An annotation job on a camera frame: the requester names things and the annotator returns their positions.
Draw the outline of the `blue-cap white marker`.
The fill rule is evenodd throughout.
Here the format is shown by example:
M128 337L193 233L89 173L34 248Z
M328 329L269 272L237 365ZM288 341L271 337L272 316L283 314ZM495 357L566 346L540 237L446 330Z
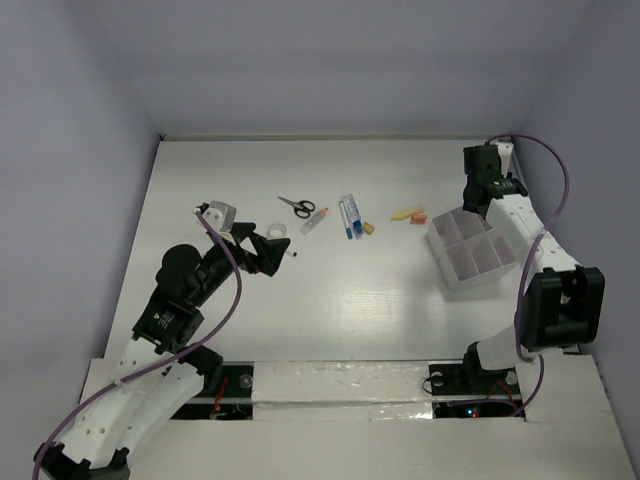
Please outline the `blue-cap white marker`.
M345 229L345 233L347 236L348 240L353 239L353 232L352 232L352 228L351 228L351 224L349 222L348 216L347 216L347 212L346 212L346 207L344 204L344 201L340 201L339 202L339 210L340 210L340 214L341 214L341 218L342 218L342 222L343 222L343 226Z

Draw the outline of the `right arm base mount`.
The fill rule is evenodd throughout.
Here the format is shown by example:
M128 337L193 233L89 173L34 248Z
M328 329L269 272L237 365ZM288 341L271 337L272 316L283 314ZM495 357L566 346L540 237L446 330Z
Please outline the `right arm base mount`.
M436 419L523 417L518 377L514 369L472 376L462 364L436 363L421 388L431 397Z

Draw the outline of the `blue-cap glue tube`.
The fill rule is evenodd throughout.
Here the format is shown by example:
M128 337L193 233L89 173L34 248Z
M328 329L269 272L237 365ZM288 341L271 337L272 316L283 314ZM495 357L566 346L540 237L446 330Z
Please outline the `blue-cap glue tube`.
M357 237L362 236L364 233L362 220L361 220L361 215L360 215L354 196L352 194L346 194L342 197L342 201L345 206L347 219L351 224L354 234Z

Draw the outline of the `yellow eraser block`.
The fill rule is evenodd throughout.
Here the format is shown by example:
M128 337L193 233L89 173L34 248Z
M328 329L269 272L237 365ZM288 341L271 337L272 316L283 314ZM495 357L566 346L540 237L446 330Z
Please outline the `yellow eraser block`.
M363 231L368 235L372 235L375 232L375 227L367 222L363 224Z

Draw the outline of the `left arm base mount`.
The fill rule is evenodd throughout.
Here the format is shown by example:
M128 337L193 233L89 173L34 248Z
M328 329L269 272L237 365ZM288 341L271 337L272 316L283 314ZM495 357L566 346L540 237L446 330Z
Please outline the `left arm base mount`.
M203 390L171 417L172 420L251 420L253 363L224 364L216 387Z

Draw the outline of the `white tape roll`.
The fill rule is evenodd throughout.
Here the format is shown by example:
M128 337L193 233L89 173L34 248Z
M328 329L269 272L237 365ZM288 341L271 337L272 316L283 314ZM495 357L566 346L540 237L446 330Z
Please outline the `white tape roll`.
M273 223L267 228L267 237L269 239L281 239L288 233L287 227L282 223Z

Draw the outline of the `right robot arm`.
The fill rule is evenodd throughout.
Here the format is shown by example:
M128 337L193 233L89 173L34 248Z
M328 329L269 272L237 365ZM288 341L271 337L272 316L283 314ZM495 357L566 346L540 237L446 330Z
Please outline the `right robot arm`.
M583 345L597 336L605 277L568 254L542 221L522 182L503 170L498 144L463 150L463 208L503 237L521 266L512 326L471 344L460 368L462 384L482 392L499 374L544 351Z

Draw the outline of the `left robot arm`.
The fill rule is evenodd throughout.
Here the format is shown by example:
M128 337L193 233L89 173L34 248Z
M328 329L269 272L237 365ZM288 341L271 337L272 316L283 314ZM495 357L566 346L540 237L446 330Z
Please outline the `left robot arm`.
M188 244L163 256L156 288L132 329L114 377L57 427L34 457L51 479L127 479L129 462L186 402L226 387L223 358L192 336L203 304L242 271L275 275L288 238L258 235L252 223L210 234L205 254Z

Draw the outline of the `black scissors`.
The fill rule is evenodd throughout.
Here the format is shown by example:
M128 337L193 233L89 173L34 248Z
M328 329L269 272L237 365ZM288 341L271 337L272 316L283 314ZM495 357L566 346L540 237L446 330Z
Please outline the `black scissors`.
M315 204L310 200L290 200L281 196L278 199L292 207L294 214L301 219L308 219L316 210Z

